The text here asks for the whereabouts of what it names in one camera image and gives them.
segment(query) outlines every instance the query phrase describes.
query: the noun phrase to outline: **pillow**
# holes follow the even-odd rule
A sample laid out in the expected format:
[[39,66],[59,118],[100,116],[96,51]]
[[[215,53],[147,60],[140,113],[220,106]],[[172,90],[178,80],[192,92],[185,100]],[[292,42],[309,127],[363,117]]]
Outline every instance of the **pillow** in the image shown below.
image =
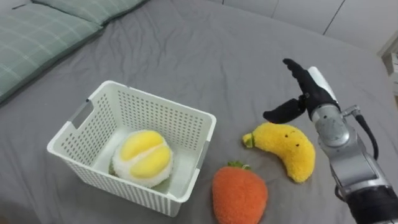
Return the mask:
[[97,24],[133,9],[143,0],[33,0]]
[[28,3],[30,0],[0,0],[0,12],[9,11]]
[[100,26],[39,4],[0,14],[0,102]]

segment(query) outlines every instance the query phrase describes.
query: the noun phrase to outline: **robotic hand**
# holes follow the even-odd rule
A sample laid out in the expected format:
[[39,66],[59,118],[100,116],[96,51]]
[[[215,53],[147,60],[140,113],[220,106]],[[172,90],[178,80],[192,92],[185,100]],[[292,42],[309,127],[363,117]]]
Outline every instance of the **robotic hand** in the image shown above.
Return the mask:
[[[304,70],[291,59],[284,63],[303,92],[263,117],[272,123],[286,123],[308,111],[319,134],[318,143],[330,161],[335,194],[346,202],[358,224],[398,223],[398,198],[376,162],[377,142],[360,113],[352,106],[341,112],[336,96],[316,67]],[[373,157],[345,120],[353,115],[371,139]]]

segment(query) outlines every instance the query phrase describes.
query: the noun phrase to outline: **plush toy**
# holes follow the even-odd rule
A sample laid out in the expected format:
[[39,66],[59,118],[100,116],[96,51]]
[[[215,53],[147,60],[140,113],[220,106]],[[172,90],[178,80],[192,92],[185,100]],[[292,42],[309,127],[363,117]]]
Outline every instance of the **plush toy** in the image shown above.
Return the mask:
[[263,123],[245,134],[243,143],[276,154],[285,164],[287,175],[298,183],[306,181],[315,167],[314,146],[303,132],[288,124]]
[[156,131],[130,134],[120,145],[109,165],[109,173],[125,180],[153,187],[171,173],[173,152]]
[[265,182],[239,161],[217,171],[212,192],[213,210],[220,224],[257,224],[266,209]]

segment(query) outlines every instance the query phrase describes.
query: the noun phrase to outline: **white plastic basket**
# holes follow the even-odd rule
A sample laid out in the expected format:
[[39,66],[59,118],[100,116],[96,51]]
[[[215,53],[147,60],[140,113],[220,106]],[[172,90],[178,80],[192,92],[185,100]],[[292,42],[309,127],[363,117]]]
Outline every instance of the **white plastic basket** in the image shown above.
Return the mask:
[[[197,180],[216,118],[112,81],[104,82],[47,146],[87,184],[174,217]],[[152,129],[175,153],[170,178],[148,189],[108,174],[111,156],[132,131]]]

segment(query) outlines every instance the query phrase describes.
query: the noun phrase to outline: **bed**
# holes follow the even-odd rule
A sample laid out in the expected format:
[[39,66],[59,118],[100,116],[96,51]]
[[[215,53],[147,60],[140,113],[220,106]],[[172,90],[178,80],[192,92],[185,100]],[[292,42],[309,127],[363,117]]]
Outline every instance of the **bed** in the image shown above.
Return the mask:
[[[299,95],[282,63],[317,66],[342,108],[357,104],[379,143],[379,163],[398,188],[398,113],[380,58],[283,22],[200,0],[151,0],[0,107],[0,216],[10,223],[216,223],[211,180],[229,160],[252,166],[269,189],[261,223],[354,223],[333,193],[328,159],[293,183],[278,158],[245,150],[241,136],[262,112]],[[218,119],[203,168],[175,218],[84,184],[46,145],[102,82],[113,80],[207,111]],[[365,144],[370,141],[355,124]],[[308,116],[291,122],[312,142]]]

